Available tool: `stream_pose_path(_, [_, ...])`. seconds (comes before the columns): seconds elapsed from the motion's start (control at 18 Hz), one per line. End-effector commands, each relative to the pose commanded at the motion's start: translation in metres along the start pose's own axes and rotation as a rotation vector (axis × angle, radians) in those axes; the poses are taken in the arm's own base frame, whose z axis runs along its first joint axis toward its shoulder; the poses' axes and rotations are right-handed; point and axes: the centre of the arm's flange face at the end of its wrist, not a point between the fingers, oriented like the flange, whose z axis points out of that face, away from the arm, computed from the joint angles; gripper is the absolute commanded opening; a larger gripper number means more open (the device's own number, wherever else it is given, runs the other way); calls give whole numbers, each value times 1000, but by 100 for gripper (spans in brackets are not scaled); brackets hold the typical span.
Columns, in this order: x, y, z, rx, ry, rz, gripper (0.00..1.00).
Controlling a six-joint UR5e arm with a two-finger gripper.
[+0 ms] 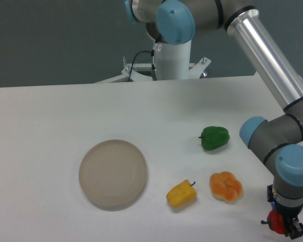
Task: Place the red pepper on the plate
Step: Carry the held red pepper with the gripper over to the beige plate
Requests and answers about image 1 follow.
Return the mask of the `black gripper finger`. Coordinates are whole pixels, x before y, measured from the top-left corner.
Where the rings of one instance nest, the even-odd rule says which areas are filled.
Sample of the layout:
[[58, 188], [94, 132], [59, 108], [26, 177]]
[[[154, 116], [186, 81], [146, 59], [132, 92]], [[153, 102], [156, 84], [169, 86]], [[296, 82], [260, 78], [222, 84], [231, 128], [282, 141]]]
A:
[[286, 237], [290, 237], [291, 239], [297, 239], [303, 236], [303, 224], [299, 222], [297, 217], [287, 217], [284, 220], [284, 225], [286, 229]]

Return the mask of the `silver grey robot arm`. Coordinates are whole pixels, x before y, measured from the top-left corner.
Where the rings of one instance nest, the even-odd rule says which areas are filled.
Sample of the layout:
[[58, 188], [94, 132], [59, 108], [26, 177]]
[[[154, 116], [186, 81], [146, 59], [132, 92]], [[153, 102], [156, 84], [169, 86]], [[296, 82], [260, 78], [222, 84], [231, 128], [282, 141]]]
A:
[[251, 1], [125, 1], [132, 23], [146, 23], [156, 41], [185, 44], [197, 32], [224, 28], [233, 36], [284, 111], [272, 121], [255, 116], [240, 128], [248, 149], [273, 175], [266, 223], [291, 239], [303, 235], [303, 82], [271, 38]]

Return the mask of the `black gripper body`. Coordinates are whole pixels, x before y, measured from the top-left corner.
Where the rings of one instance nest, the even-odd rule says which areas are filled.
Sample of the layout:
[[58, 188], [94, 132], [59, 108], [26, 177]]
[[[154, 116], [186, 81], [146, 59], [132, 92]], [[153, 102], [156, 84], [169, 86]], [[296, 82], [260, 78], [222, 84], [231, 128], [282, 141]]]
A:
[[289, 199], [279, 194], [273, 185], [267, 186], [267, 201], [271, 204], [272, 210], [280, 214], [286, 221], [298, 220], [298, 215], [303, 208], [303, 197]]

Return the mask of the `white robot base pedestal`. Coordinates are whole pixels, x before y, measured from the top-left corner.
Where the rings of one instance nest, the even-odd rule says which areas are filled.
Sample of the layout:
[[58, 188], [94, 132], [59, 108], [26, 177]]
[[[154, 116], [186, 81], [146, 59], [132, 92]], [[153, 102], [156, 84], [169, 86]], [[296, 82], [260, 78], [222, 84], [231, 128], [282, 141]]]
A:
[[152, 50], [154, 56], [151, 64], [129, 64], [123, 59], [124, 68], [120, 75], [98, 83], [187, 80], [208, 76], [207, 68], [212, 61], [204, 56], [198, 62], [191, 63], [191, 41], [180, 45], [155, 43]]

